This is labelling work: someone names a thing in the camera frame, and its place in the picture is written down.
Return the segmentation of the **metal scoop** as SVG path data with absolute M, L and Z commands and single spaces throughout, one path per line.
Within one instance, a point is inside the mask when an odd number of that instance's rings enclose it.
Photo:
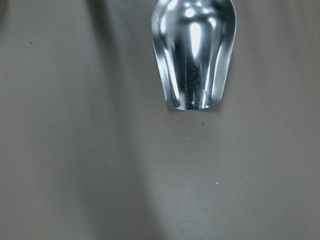
M 221 101 L 237 29 L 231 0 L 160 0 L 151 30 L 164 98 L 181 111 Z

